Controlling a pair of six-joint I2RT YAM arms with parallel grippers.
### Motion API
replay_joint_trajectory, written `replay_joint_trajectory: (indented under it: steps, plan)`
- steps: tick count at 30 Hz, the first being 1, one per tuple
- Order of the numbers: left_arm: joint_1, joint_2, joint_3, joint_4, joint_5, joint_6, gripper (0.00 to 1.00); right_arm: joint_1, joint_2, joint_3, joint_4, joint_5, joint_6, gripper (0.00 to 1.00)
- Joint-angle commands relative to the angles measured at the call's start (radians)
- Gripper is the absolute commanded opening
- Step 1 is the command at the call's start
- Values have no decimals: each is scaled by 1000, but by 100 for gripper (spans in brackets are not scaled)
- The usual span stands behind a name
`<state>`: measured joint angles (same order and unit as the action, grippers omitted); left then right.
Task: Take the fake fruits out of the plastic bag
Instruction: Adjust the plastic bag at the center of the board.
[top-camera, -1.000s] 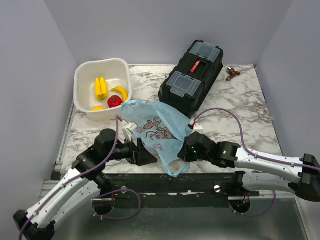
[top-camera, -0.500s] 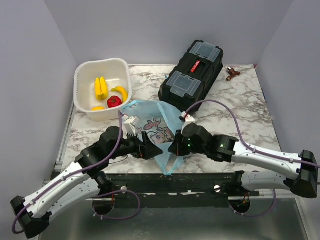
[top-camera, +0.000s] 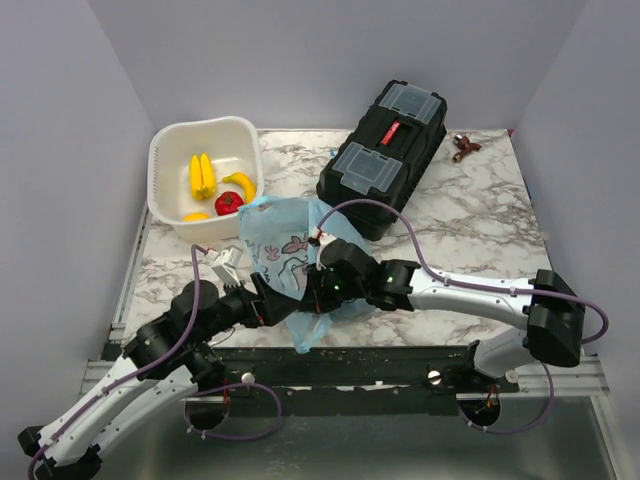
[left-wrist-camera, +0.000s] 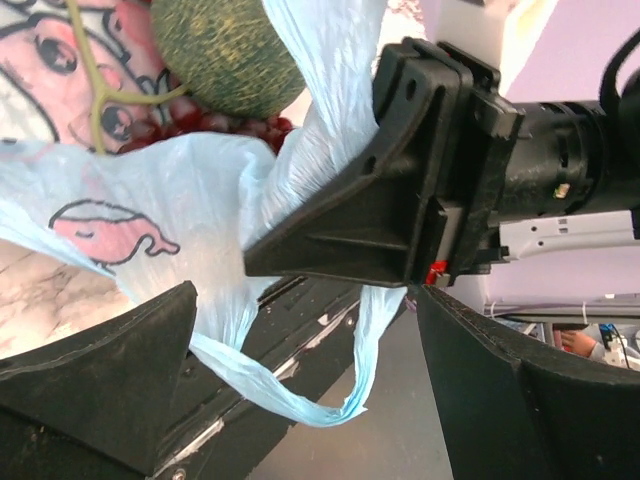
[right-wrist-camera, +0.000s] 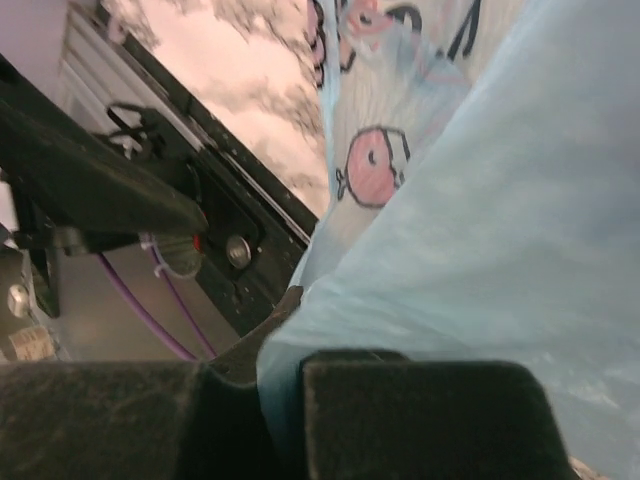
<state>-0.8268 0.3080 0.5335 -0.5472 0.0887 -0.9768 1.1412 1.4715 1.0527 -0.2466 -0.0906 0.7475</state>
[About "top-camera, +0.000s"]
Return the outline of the yellow fake banana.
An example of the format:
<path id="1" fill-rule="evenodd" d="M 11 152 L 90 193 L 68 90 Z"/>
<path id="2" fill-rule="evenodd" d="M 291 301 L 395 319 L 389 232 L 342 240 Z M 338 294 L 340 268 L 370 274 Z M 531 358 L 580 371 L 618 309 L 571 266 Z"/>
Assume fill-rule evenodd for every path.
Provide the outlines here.
<path id="1" fill-rule="evenodd" d="M 241 187 L 244 193 L 244 200 L 246 204 L 250 204 L 256 198 L 256 185 L 245 173 L 234 172 L 231 175 L 223 177 L 222 181 L 224 183 L 230 183 Z"/>

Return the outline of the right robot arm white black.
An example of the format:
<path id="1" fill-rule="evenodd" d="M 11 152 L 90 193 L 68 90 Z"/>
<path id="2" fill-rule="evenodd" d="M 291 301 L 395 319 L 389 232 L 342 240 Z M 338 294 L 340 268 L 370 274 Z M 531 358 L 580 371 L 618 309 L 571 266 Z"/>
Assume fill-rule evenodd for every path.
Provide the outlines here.
<path id="1" fill-rule="evenodd" d="M 460 367 L 462 384 L 474 392 L 533 361 L 562 368 L 580 362 L 585 309 L 551 270 L 532 279 L 431 272 L 413 261 L 378 262 L 353 243 L 331 239 L 306 272 L 304 300 L 315 313 L 364 301 L 382 311 L 449 311 L 506 324 L 506 331 L 474 342 Z"/>

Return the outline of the light blue plastic bag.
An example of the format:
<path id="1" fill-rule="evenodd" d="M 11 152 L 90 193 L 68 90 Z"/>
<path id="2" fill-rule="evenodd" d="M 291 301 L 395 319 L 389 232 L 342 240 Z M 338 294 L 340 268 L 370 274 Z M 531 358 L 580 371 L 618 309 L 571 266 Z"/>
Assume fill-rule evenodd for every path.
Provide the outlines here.
<path id="1" fill-rule="evenodd" d="M 294 300 L 303 298 L 306 266 L 317 250 L 308 243 L 311 230 L 330 210 L 316 197 L 262 196 L 238 211 L 239 238 L 252 267 L 276 292 Z M 351 321 L 373 312 L 363 300 L 354 300 L 331 313 L 293 313 L 285 319 L 294 348 L 306 354 L 334 322 Z"/>

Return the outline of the red fake fruit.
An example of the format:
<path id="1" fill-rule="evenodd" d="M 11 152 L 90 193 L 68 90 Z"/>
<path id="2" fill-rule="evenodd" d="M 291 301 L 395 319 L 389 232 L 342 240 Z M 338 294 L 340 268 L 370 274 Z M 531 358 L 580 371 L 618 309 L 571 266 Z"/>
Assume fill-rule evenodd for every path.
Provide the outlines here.
<path id="1" fill-rule="evenodd" d="M 226 216 L 237 213 L 244 204 L 245 202 L 241 195 L 234 191 L 225 191 L 216 198 L 214 208 L 218 216 Z"/>

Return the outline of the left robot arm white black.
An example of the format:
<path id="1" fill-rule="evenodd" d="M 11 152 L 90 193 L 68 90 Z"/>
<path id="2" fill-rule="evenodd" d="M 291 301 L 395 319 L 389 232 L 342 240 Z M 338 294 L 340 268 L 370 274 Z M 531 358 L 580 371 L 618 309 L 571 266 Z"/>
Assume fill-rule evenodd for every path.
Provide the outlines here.
<path id="1" fill-rule="evenodd" d="M 223 290 L 194 279 L 160 317 L 140 327 L 111 369 L 73 407 L 46 426 L 18 436 L 30 456 L 30 479 L 91 479 L 109 440 L 152 413 L 192 394 L 224 386 L 226 368 L 211 338 L 237 324 L 273 326 L 299 308 L 258 274 L 254 291 L 242 284 Z"/>

